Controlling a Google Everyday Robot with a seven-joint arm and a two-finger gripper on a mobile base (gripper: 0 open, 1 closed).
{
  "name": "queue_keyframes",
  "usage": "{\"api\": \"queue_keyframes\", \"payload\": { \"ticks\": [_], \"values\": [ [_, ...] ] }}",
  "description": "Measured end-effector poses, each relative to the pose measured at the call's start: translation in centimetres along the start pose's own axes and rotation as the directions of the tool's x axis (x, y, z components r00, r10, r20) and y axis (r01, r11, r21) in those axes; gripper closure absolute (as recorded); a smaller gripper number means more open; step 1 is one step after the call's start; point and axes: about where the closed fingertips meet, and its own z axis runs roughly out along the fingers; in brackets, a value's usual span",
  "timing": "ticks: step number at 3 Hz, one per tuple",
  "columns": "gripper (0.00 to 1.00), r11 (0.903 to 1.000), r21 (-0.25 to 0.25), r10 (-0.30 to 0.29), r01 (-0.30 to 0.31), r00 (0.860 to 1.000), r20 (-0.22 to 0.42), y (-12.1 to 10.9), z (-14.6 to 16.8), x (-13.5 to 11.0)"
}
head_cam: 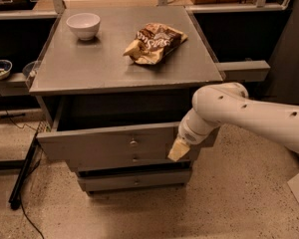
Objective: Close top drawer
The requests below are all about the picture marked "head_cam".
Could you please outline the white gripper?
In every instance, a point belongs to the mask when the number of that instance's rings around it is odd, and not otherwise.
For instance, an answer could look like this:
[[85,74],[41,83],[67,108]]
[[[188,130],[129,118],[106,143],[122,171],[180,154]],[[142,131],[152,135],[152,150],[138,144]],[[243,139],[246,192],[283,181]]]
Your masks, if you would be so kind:
[[178,137],[167,157],[172,161],[179,161],[190,151],[190,144],[200,144],[212,131],[213,124],[201,118],[183,118],[178,126]]

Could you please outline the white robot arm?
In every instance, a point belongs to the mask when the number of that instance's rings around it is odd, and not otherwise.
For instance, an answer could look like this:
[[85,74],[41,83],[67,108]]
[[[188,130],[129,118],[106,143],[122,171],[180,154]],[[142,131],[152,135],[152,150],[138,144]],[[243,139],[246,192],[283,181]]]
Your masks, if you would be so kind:
[[299,153],[299,106],[252,100],[238,83],[208,85],[192,97],[168,158],[178,161],[225,123],[240,126]]

